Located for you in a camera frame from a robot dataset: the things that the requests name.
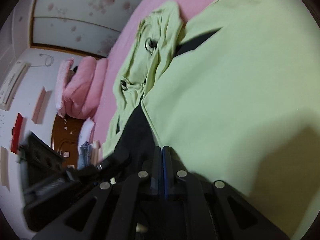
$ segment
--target wooden trim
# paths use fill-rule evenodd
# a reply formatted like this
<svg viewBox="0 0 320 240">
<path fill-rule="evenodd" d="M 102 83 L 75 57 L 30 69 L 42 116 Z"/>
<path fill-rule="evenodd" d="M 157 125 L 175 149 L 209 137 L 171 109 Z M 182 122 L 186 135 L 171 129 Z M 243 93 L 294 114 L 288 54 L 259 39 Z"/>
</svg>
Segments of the wooden trim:
<svg viewBox="0 0 320 240">
<path fill-rule="evenodd" d="M 76 19 L 71 19 L 71 18 L 52 17 L 52 16 L 36 16 L 36 17 L 33 17 L 33 18 L 51 18 L 51 19 L 63 19 L 63 20 L 77 21 L 77 22 L 82 22 L 82 23 L 93 24 L 93 25 L 96 25 L 96 26 L 104 27 L 104 28 L 107 28 L 109 30 L 121 33 L 121 31 L 118 31 L 118 30 L 115 30 L 115 29 L 112 29 L 112 28 L 109 28 L 109 27 L 105 27 L 103 25 L 99 25 L 99 24 L 91 23 L 91 22 L 85 22 L 85 21 L 76 20 Z"/>
<path fill-rule="evenodd" d="M 78 50 L 78 49 L 70 49 L 70 48 L 65 48 L 65 47 L 60 47 L 60 46 L 55 46 L 55 45 L 49 45 L 49 44 L 32 43 L 30 45 L 30 48 L 54 50 L 54 51 L 59 51 L 59 52 L 64 52 L 64 53 L 71 53 L 71 54 L 79 55 L 82 57 L 92 56 L 92 57 L 95 57 L 96 59 L 105 58 L 104 56 L 97 55 L 94 53 L 85 52 L 85 51 Z"/>
<path fill-rule="evenodd" d="M 33 0 L 31 14 L 30 14 L 30 25 L 29 25 L 29 47 L 30 48 L 33 43 L 33 15 L 35 13 L 36 2 L 37 0 Z"/>
</svg>

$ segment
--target light green fabric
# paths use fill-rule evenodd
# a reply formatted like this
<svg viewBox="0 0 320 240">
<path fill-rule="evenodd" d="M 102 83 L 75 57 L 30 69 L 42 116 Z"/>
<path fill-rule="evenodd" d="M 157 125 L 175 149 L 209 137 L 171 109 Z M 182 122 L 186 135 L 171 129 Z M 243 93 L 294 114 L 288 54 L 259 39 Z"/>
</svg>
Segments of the light green fabric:
<svg viewBox="0 0 320 240">
<path fill-rule="evenodd" d="M 217 0 L 141 102 L 158 144 L 222 179 L 292 239 L 320 210 L 320 29 L 301 0 Z"/>
<path fill-rule="evenodd" d="M 169 66 L 182 24 L 179 7 L 174 1 L 167 1 L 140 22 L 135 42 L 113 85 L 117 111 L 110 121 L 107 139 L 102 145 L 104 157 L 113 152 L 141 96 L 148 94 Z M 152 55 L 145 48 L 148 38 L 157 41 L 157 48 Z M 128 90 L 121 89 L 121 80 L 126 82 Z M 116 133 L 118 120 L 120 132 Z"/>
</svg>

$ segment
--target pink blanket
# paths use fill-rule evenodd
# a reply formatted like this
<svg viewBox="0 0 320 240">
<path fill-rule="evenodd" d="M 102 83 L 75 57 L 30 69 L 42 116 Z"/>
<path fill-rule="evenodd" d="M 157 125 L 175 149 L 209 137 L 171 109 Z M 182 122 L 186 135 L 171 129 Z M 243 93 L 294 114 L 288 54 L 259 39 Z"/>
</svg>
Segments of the pink blanket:
<svg viewBox="0 0 320 240">
<path fill-rule="evenodd" d="M 94 121 L 96 122 L 93 136 L 94 140 L 99 140 L 102 143 L 106 140 L 109 122 L 116 111 L 116 100 L 112 92 L 112 86 L 122 63 L 131 48 L 139 22 L 165 1 L 167 0 L 142 0 L 123 29 L 116 44 L 113 46 L 108 57 L 109 63 L 100 104 L 94 117 Z M 188 21 L 214 0 L 174 1 L 180 6 L 181 18 L 184 21 Z"/>
</svg>

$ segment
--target metal rivet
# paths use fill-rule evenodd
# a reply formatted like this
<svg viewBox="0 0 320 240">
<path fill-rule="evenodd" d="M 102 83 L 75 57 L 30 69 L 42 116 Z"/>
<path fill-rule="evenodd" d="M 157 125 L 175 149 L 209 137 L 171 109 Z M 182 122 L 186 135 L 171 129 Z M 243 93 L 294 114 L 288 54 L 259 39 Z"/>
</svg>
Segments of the metal rivet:
<svg viewBox="0 0 320 240">
<path fill-rule="evenodd" d="M 187 175 L 187 172 L 186 171 L 178 171 L 177 175 L 178 175 L 178 177 L 183 178 Z"/>
<path fill-rule="evenodd" d="M 148 177 L 148 173 L 146 171 L 139 171 L 138 176 L 139 178 L 146 178 Z"/>
<path fill-rule="evenodd" d="M 221 180 L 217 180 L 215 183 L 214 183 L 215 187 L 217 188 L 224 188 L 224 182 L 221 181 Z"/>
<path fill-rule="evenodd" d="M 102 182 L 102 183 L 100 183 L 100 188 L 101 189 L 108 189 L 108 188 L 110 188 L 110 183 L 108 183 L 108 182 Z"/>
</svg>

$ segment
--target air conditioner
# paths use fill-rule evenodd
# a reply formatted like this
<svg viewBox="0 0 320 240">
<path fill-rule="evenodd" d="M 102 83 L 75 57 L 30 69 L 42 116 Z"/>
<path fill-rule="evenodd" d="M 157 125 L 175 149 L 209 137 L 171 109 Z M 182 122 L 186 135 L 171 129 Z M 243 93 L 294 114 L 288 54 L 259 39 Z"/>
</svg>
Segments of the air conditioner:
<svg viewBox="0 0 320 240">
<path fill-rule="evenodd" d="M 27 69 L 27 62 L 19 60 L 14 64 L 0 89 L 0 109 L 8 111 L 14 94 Z"/>
</svg>

